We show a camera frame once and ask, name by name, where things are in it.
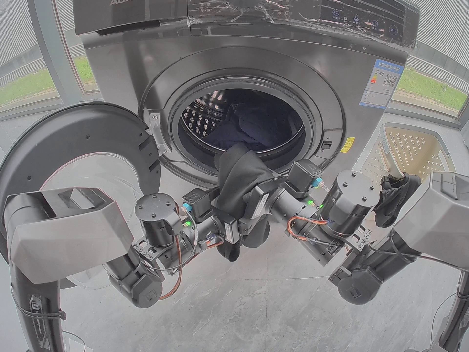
black cloth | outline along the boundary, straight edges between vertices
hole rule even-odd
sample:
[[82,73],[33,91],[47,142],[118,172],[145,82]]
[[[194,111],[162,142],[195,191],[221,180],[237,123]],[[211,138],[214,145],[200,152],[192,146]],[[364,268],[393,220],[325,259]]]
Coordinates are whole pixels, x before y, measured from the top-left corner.
[[273,103],[260,99],[255,93],[228,94],[231,103],[225,120],[203,141],[227,150],[243,143],[249,150],[262,151],[277,147],[292,137],[302,122],[298,114],[286,103]]
[[[240,219],[247,206],[244,201],[245,195],[257,185],[273,179],[272,172],[254,151],[248,150],[243,144],[236,144],[224,152],[219,160],[217,159],[217,165],[219,166],[220,196],[218,196],[216,207]],[[217,249],[229,261],[236,261],[241,245],[250,248],[258,247],[266,241],[269,232],[270,225],[267,216],[264,216],[252,228],[248,236],[242,237],[235,244],[225,241]]]
[[381,189],[379,202],[373,209],[375,212],[375,222],[378,227],[389,227],[397,218],[404,203],[422,183],[417,175],[409,175],[404,172],[403,178],[396,178],[392,175],[384,176],[381,179]]

grass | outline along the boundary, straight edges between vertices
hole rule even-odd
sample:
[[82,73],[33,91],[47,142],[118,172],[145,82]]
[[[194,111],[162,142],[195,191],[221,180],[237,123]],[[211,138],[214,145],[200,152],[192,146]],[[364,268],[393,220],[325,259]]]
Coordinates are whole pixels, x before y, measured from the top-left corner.
[[[78,57],[74,59],[75,67],[84,84],[95,82],[88,59]],[[24,99],[32,95],[52,91],[55,89],[54,82],[47,69],[42,69],[36,73],[28,74],[15,79],[9,84],[0,88],[0,106],[16,100]]]
[[435,100],[444,106],[460,110],[466,101],[467,94],[442,82],[405,68],[397,85],[399,90]]

qr code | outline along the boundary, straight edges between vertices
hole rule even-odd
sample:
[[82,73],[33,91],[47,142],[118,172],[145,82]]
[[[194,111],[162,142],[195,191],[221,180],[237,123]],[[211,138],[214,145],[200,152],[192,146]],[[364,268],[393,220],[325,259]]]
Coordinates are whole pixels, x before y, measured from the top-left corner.
[[387,74],[386,78],[384,79],[383,86],[394,87],[394,85],[397,82],[397,77],[398,77],[398,75]]

control panel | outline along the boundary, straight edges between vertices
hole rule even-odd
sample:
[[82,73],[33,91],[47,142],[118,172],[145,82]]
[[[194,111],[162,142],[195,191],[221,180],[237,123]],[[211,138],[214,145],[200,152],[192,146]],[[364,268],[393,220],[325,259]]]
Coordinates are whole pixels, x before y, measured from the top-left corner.
[[188,0],[189,21],[335,27],[413,48],[419,10],[401,0]]
[[406,7],[395,0],[322,0],[321,21],[402,41]]

energy label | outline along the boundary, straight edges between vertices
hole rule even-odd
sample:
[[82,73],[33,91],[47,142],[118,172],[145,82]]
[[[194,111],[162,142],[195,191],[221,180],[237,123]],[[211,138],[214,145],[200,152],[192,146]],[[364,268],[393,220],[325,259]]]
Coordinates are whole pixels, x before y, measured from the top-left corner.
[[402,65],[378,59],[360,100],[360,105],[385,109],[403,70]]

